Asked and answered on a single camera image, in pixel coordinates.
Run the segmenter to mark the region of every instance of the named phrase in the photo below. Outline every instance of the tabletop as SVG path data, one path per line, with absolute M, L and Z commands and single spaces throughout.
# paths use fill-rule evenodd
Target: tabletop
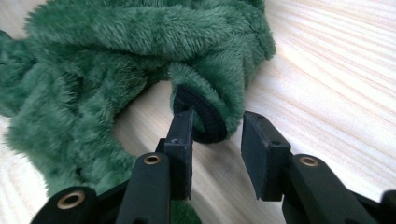
M 44 2 L 0 0 L 0 29 L 24 38 L 27 12 Z M 267 117 L 293 153 L 321 158 L 347 188 L 379 201 L 396 189 L 396 1 L 267 0 L 265 11 L 277 54 L 253 79 L 246 110 Z M 166 136 L 170 94 L 160 82 L 117 117 L 126 150 L 154 151 Z M 8 123 L 0 118 L 1 134 Z M 203 223 L 284 223 L 281 203 L 255 199 L 241 135 L 193 144 L 191 204 Z M 0 148 L 0 223 L 29 223 L 47 200 L 43 178 Z

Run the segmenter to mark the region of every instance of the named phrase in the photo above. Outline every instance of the wooden table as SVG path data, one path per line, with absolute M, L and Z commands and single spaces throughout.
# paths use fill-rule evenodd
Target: wooden table
M 23 18 L 43 0 L 0 0 L 0 29 L 24 37 Z M 292 145 L 326 161 L 343 183 L 378 201 L 396 189 L 396 1 L 268 0 L 277 55 L 262 64 L 246 110 L 263 114 Z M 172 119 L 161 82 L 117 119 L 115 135 L 135 155 L 153 151 Z M 0 118 L 4 133 L 8 119 Z M 281 203 L 255 200 L 229 141 L 194 143 L 191 203 L 204 223 L 283 223 Z M 41 176 L 1 148 L 0 223 L 28 223 L 46 201 Z

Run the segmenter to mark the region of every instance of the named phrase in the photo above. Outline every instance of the green plush cloth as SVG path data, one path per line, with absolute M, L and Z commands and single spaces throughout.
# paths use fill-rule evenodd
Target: green plush cloth
M 260 0 L 49 0 L 26 31 L 0 32 L 0 114 L 49 195 L 129 178 L 114 117 L 159 80 L 171 79 L 172 101 L 179 86 L 203 96 L 230 136 L 249 81 L 276 52 Z M 195 129 L 205 132 L 199 116 Z

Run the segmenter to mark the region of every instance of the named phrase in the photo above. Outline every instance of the fuzzy green towel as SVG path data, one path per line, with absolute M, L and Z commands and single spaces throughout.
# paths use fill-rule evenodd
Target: fuzzy green towel
M 172 81 L 175 110 L 195 110 L 196 140 L 230 136 L 249 81 L 276 52 L 261 0 L 49 0 L 25 28 L 21 40 L 0 32 L 0 114 L 49 195 L 129 178 L 114 117 L 159 80 Z

